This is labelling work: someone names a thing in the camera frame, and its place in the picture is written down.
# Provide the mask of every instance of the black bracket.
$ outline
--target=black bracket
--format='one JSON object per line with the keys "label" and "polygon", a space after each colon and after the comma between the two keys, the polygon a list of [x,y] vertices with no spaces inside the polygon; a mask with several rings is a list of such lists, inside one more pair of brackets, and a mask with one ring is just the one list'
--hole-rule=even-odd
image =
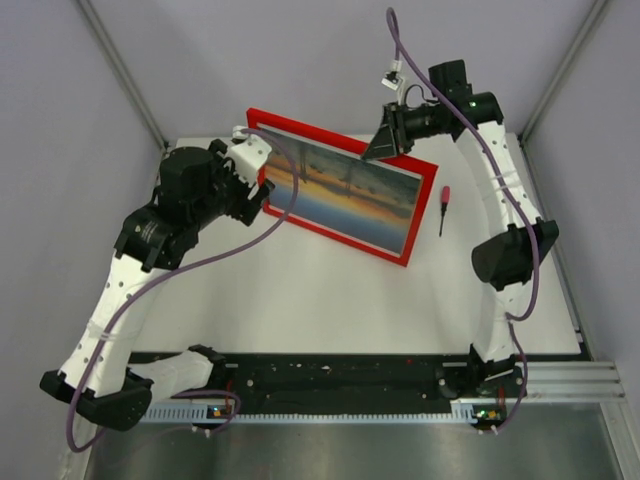
{"label": "black bracket", "polygon": [[[57,370],[45,372],[40,389],[56,400],[71,403],[75,388],[65,383],[65,374]],[[92,390],[80,395],[76,412],[91,423],[124,432],[133,428],[151,404],[153,381],[143,379],[127,369],[124,385],[119,392],[94,398]]]}
{"label": "black bracket", "polygon": [[[492,93],[473,93],[464,60],[431,67],[429,78],[475,127],[486,122],[503,122],[504,115]],[[380,128],[362,160],[384,160],[409,153],[416,140],[434,135],[448,134],[456,140],[464,129],[462,122],[439,101],[428,101],[415,108],[388,103],[383,106]]]}
{"label": "black bracket", "polygon": [[471,346],[465,368],[441,367],[436,371],[438,391],[444,398],[498,398],[500,391],[508,398],[517,397],[522,371],[516,356],[501,361],[483,362]]}
{"label": "black bracket", "polygon": [[[560,234],[558,224],[555,220],[538,220],[533,231],[542,262]],[[474,248],[471,263],[478,278],[498,292],[513,283],[528,282],[533,273],[533,256],[526,228],[509,225],[506,232]]]}
{"label": "black bracket", "polygon": [[160,164],[160,184],[151,201],[129,215],[115,244],[125,254],[152,268],[174,270],[198,243],[198,233],[227,215],[251,225],[274,189],[265,180],[253,194],[226,157],[227,146],[214,140],[199,147],[174,149]]}

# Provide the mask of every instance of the sunset painting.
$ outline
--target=sunset painting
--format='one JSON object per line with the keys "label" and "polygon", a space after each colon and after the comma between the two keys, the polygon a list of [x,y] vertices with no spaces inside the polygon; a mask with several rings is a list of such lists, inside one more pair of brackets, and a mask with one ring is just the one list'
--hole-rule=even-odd
{"label": "sunset painting", "polygon": [[[269,131],[293,156],[300,191],[293,214],[394,255],[403,252],[422,186],[420,175]],[[292,193],[289,163],[271,153],[266,177],[276,189],[272,208],[284,210]]]}

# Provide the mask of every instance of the screwdriver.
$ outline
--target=screwdriver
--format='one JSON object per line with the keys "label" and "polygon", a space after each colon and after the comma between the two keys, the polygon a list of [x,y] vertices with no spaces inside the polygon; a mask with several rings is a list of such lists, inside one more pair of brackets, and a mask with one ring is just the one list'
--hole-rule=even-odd
{"label": "screwdriver", "polygon": [[440,234],[439,237],[442,236],[442,226],[444,225],[444,214],[447,213],[447,207],[449,206],[449,197],[451,196],[451,188],[449,185],[445,185],[442,188],[442,193],[440,194]]}

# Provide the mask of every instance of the red screwdriver handle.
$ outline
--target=red screwdriver handle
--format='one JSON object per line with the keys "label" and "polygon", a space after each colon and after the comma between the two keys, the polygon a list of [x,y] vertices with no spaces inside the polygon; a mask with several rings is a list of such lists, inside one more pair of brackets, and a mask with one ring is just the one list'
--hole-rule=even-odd
{"label": "red screwdriver handle", "polygon": [[440,196],[440,204],[446,205],[449,203],[449,197],[451,196],[451,188],[445,186],[442,188],[442,195]]}

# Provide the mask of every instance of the red frame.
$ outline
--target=red frame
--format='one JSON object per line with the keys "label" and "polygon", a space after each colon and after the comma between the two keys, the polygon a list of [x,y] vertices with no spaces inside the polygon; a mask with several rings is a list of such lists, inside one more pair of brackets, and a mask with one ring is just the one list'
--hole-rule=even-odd
{"label": "red frame", "polygon": [[[291,120],[291,119],[281,117],[273,113],[258,110],[255,108],[250,108],[249,110],[247,110],[247,121],[249,123],[249,127],[251,128],[260,128],[260,125],[273,127],[283,132],[288,132],[294,135],[298,135],[300,137],[308,138],[310,140],[314,140],[316,142],[320,142],[325,145],[329,145],[331,147],[356,154],[358,156],[360,156],[367,148],[367,144],[364,142],[361,142],[360,140],[355,140],[353,138],[345,137],[344,135],[330,132],[322,128],[312,127],[311,125],[297,122],[295,120]],[[433,182],[436,176],[436,172],[438,170],[438,166],[432,163],[425,162],[423,160],[417,160],[415,158],[408,157],[406,155],[401,155],[396,158],[384,160],[384,161],[381,161],[380,163],[386,163],[388,165],[392,165],[402,170],[416,173],[422,177],[422,185],[420,186],[420,193],[418,194],[418,200],[416,202],[416,206],[413,212],[413,217],[411,219],[411,224],[407,232],[407,239],[405,241],[404,248],[400,256],[394,255],[392,253],[389,253],[383,250],[379,250],[376,247],[363,243],[357,239],[346,237],[341,235],[338,232],[334,232],[332,230],[320,227],[314,223],[311,223],[305,220],[304,218],[290,215],[287,221],[295,225],[307,228],[313,232],[324,235],[325,237],[329,237],[333,240],[337,240],[351,247],[355,247],[364,252],[370,253],[377,257],[383,258],[390,262],[397,263],[399,265],[402,265],[403,267],[406,267],[409,263],[409,257],[411,256],[411,251],[413,250],[413,245],[415,244],[416,237],[418,236],[418,230],[420,228],[422,216],[427,207],[427,200],[429,199],[429,194],[431,193],[431,188],[433,187]],[[263,168],[260,172],[260,177],[259,177],[260,183],[262,183],[264,178],[265,178],[265,173]],[[272,208],[269,205],[268,201],[265,202],[264,211],[276,217],[279,217],[282,215],[282,212],[280,210]]]}

